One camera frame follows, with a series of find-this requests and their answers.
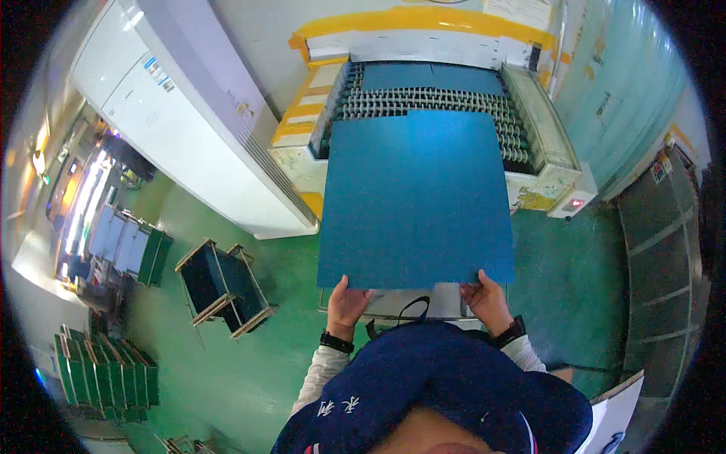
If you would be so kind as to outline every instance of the navy blue cap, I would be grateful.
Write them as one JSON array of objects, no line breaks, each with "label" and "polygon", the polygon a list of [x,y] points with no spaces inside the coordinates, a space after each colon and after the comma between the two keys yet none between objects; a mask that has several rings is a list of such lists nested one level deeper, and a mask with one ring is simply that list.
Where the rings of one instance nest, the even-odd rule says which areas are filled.
[{"label": "navy blue cap", "polygon": [[592,427],[587,398],[449,323],[410,323],[366,344],[285,424],[273,453],[360,453],[415,405],[515,453],[572,453]]}]

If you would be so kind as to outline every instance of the light blue wall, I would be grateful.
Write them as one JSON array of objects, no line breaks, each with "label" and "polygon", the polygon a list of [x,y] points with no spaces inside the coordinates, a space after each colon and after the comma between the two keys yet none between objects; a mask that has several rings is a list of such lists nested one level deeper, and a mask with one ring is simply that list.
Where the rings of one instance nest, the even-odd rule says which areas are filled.
[{"label": "light blue wall", "polygon": [[588,0],[555,101],[600,192],[628,175],[667,126],[687,71],[666,29],[637,0]]}]

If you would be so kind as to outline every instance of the white long sleeve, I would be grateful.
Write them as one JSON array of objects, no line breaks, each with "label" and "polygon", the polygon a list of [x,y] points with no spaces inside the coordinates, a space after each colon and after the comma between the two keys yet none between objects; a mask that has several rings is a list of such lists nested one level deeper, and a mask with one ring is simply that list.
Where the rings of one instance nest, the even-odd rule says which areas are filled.
[{"label": "white long sleeve", "polygon": [[526,334],[505,345],[502,352],[525,372],[531,370],[547,372],[547,368],[542,364],[537,353],[532,349],[532,344],[529,343],[529,336]]},{"label": "white long sleeve", "polygon": [[303,387],[298,399],[293,404],[293,412],[297,413],[302,407],[315,402],[322,394],[322,387],[331,378],[338,375],[351,361],[351,355],[331,349],[328,346],[319,346],[313,354],[313,363],[308,368]]}]

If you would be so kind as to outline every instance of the orange tape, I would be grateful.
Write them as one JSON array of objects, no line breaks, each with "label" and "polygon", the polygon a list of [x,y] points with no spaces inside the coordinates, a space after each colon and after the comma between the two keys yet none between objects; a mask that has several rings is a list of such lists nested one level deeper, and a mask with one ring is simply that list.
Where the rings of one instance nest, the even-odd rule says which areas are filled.
[{"label": "orange tape", "polygon": [[310,61],[307,40],[346,31],[441,30],[507,36],[527,44],[538,43],[542,50],[555,45],[555,37],[536,28],[477,11],[446,7],[393,7],[383,11],[357,12],[312,20],[300,27],[287,42],[298,49],[305,63]]}]

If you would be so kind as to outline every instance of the person's right hand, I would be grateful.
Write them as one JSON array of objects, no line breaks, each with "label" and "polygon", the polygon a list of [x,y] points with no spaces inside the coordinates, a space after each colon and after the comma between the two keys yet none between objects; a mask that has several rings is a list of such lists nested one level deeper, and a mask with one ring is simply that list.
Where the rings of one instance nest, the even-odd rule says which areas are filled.
[{"label": "person's right hand", "polygon": [[478,284],[459,284],[459,290],[471,312],[484,324],[489,334],[497,337],[509,328],[514,318],[509,313],[502,288],[489,279],[482,269],[478,277]]}]

